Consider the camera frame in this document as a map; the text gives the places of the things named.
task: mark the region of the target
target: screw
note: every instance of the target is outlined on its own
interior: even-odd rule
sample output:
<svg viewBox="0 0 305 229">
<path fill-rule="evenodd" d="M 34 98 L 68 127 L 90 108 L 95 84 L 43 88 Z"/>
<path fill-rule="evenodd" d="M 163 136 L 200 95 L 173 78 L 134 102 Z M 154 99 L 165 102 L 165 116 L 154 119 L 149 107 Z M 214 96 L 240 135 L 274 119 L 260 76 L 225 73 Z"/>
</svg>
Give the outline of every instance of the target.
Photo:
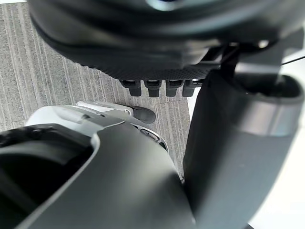
<svg viewBox="0 0 305 229">
<path fill-rule="evenodd" d="M 269 45 L 269 41 L 267 41 L 267 40 L 261 40 L 258 43 L 258 47 L 261 48 L 261 49 L 267 47 L 268 45 Z"/>
</svg>

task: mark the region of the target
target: black curved casing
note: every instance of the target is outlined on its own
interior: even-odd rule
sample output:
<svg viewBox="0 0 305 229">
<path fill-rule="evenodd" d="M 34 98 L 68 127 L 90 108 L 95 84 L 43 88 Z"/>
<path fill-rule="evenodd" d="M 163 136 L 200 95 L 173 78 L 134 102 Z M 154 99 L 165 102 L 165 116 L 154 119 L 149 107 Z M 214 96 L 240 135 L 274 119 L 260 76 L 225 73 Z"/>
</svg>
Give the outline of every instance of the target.
<svg viewBox="0 0 305 229">
<path fill-rule="evenodd" d="M 192 229 L 168 153 L 130 124 L 99 131 L 88 162 L 19 229 Z"/>
<path fill-rule="evenodd" d="M 202 79 L 207 49 L 274 42 L 299 29 L 303 0 L 29 0 L 34 24 L 55 50 L 120 80 Z"/>
</svg>

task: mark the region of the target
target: black plastic clip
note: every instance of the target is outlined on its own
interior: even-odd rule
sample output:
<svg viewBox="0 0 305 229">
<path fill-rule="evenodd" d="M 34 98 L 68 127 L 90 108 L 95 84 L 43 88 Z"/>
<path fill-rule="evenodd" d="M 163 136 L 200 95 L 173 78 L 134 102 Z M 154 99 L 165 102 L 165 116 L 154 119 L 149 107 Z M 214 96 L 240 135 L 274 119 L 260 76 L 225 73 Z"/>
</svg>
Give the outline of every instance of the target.
<svg viewBox="0 0 305 229">
<path fill-rule="evenodd" d="M 196 87 L 201 87 L 204 79 L 201 80 L 186 80 L 183 86 L 182 96 L 192 97 Z"/>
<path fill-rule="evenodd" d="M 166 96 L 175 97 L 177 93 L 177 88 L 181 87 L 184 80 L 167 80 L 166 81 Z"/>
<path fill-rule="evenodd" d="M 159 97 L 162 80 L 145 80 L 144 84 L 148 88 L 149 97 Z"/>
<path fill-rule="evenodd" d="M 120 80 L 123 87 L 128 88 L 131 96 L 141 96 L 141 81 L 136 80 Z"/>
</svg>

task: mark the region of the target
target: striped carpet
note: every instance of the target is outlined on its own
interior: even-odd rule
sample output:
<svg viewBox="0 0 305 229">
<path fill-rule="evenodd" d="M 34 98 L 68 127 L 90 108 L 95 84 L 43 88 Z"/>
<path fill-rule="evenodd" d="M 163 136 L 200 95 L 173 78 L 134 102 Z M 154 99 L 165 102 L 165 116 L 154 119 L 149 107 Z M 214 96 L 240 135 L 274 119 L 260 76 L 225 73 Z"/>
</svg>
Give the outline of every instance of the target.
<svg viewBox="0 0 305 229">
<path fill-rule="evenodd" d="M 110 76 L 60 56 L 38 36 L 26 3 L 0 5 L 0 130 L 24 125 L 39 107 L 75 104 L 80 100 L 107 101 L 150 108 L 157 114 L 151 128 L 166 140 L 170 155 L 182 170 L 190 124 L 187 99 L 131 97 Z"/>
</svg>

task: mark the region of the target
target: floor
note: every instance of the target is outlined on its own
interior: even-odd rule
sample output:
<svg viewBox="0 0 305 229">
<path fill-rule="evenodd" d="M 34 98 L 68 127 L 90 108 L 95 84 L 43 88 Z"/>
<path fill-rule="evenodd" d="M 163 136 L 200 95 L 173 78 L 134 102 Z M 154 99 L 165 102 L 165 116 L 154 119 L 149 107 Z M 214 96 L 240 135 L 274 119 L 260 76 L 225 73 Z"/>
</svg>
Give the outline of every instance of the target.
<svg viewBox="0 0 305 229">
<path fill-rule="evenodd" d="M 190 124 L 187 99 L 165 96 L 131 97 L 110 76 L 60 56 L 36 33 L 26 3 L 0 5 L 0 131 L 23 126 L 39 107 L 107 101 L 144 106 L 157 119 L 150 128 L 166 140 L 170 155 L 182 171 L 182 158 Z"/>
</svg>

